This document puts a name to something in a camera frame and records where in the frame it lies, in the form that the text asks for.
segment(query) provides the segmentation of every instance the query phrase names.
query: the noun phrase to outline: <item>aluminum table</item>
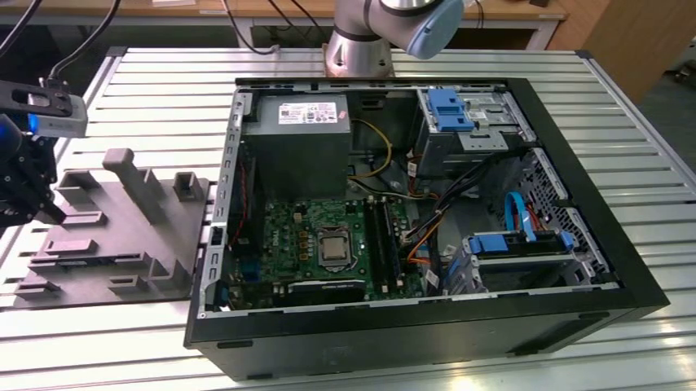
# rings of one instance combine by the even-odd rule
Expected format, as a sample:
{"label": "aluminum table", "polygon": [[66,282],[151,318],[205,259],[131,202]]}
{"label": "aluminum table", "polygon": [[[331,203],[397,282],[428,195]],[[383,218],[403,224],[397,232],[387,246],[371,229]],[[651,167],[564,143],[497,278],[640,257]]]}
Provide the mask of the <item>aluminum table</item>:
{"label": "aluminum table", "polygon": [[[188,301],[9,310],[0,390],[696,387],[696,177],[595,61],[542,51],[447,51],[429,62],[396,51],[395,60],[404,77],[531,80],[672,305],[551,355],[249,383],[182,347]],[[192,170],[217,180],[236,79],[321,77],[322,70],[317,50],[261,57],[245,49],[130,49],[107,57],[86,95],[90,138],[58,145],[59,170],[94,169],[111,180],[103,152],[130,147],[158,178]],[[0,308],[13,305],[46,229],[34,222],[0,240]]]}

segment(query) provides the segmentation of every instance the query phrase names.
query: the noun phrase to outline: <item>screw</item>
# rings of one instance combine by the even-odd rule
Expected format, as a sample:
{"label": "screw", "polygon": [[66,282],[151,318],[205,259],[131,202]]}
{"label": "screw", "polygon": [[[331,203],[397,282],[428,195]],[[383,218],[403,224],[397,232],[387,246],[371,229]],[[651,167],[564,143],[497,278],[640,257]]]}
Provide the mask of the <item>screw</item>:
{"label": "screw", "polygon": [[399,181],[389,182],[389,187],[392,187],[392,190],[399,191],[399,192],[401,192],[401,190],[404,189],[404,186],[401,185],[401,183]]}

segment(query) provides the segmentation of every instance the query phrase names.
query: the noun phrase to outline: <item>barcode label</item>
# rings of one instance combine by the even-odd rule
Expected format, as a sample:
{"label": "barcode label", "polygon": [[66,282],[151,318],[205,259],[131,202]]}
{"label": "barcode label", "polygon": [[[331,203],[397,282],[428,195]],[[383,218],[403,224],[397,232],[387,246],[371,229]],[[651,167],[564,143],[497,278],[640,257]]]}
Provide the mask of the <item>barcode label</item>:
{"label": "barcode label", "polygon": [[409,161],[408,172],[409,172],[409,177],[416,178],[416,175],[419,172],[419,165],[416,163],[413,163],[412,161]]}
{"label": "barcode label", "polygon": [[440,286],[440,277],[436,276],[436,273],[433,273],[433,270],[428,270],[428,273],[425,273],[425,279],[428,279],[428,282],[436,288]]}

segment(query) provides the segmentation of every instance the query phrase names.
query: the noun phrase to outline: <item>label sticker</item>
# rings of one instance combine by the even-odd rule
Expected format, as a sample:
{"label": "label sticker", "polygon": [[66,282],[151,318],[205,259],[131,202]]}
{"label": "label sticker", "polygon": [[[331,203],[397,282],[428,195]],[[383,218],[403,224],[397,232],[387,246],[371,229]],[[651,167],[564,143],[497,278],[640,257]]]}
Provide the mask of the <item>label sticker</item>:
{"label": "label sticker", "polygon": [[337,104],[333,102],[284,103],[278,110],[281,125],[339,123]]}
{"label": "label sticker", "polygon": [[487,116],[487,113],[481,110],[472,110],[469,111],[469,118],[472,120],[488,120],[489,117]]}
{"label": "label sticker", "polygon": [[412,161],[409,161],[409,164],[408,164],[408,172],[409,172],[409,177],[416,178],[416,175],[419,172],[419,165],[416,163],[413,163]]}
{"label": "label sticker", "polygon": [[440,277],[436,276],[436,273],[433,273],[433,270],[428,270],[428,273],[425,273],[425,279],[428,279],[428,282],[435,287],[440,286]]}

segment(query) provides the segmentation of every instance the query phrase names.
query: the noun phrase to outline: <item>power supply label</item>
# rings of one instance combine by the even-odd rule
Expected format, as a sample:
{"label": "power supply label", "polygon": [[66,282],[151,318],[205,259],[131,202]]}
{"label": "power supply label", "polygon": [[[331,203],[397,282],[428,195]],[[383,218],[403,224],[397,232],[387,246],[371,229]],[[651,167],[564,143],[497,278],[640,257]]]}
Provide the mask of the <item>power supply label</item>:
{"label": "power supply label", "polygon": [[278,123],[297,124],[337,124],[337,104],[328,103],[284,103],[280,107]]}

